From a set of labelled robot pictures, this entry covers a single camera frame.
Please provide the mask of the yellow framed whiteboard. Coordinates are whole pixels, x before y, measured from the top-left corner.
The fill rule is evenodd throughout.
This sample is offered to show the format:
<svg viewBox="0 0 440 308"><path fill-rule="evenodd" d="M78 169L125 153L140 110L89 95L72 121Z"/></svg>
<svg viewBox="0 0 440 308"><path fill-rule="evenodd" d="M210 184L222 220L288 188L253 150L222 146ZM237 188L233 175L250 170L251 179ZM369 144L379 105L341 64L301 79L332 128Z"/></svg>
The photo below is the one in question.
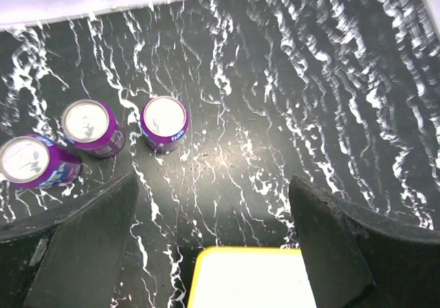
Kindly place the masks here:
<svg viewBox="0 0 440 308"><path fill-rule="evenodd" d="M301 251L209 247L195 262L188 307L315 307Z"/></svg>

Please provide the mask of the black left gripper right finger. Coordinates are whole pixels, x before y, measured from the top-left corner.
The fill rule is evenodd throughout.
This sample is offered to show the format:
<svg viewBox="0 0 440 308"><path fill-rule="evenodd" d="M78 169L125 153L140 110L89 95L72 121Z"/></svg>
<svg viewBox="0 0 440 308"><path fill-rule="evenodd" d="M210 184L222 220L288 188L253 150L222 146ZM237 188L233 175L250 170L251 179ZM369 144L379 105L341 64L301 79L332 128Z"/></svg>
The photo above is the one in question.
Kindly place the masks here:
<svg viewBox="0 0 440 308"><path fill-rule="evenodd" d="M317 307L438 307L439 231L293 176L289 203Z"/></svg>

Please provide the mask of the purple soda can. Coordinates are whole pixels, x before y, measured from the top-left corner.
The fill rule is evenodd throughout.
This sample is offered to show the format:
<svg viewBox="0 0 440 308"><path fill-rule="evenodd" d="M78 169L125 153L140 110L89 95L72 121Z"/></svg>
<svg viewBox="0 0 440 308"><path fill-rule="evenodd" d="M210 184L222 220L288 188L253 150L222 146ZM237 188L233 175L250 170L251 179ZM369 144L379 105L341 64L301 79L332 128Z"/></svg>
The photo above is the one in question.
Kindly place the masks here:
<svg viewBox="0 0 440 308"><path fill-rule="evenodd" d="M169 153L186 137L190 126L190 114L178 99L158 96L145 104L140 114L140 126L153 150Z"/></svg>
<svg viewBox="0 0 440 308"><path fill-rule="evenodd" d="M20 188L68 185L81 166L77 153L42 135L16 137L1 147L1 173Z"/></svg>
<svg viewBox="0 0 440 308"><path fill-rule="evenodd" d="M98 158L117 155L126 140L112 109L97 100L78 100L68 105L61 126L69 143Z"/></svg>

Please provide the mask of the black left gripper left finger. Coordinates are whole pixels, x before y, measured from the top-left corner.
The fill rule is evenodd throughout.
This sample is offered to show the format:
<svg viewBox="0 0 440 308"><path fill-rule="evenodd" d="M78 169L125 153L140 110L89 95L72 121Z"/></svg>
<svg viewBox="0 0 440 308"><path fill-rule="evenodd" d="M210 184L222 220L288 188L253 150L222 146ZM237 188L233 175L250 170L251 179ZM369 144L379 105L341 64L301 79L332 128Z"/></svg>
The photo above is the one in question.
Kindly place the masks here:
<svg viewBox="0 0 440 308"><path fill-rule="evenodd" d="M2 307L108 307L139 187L134 172L1 226Z"/></svg>

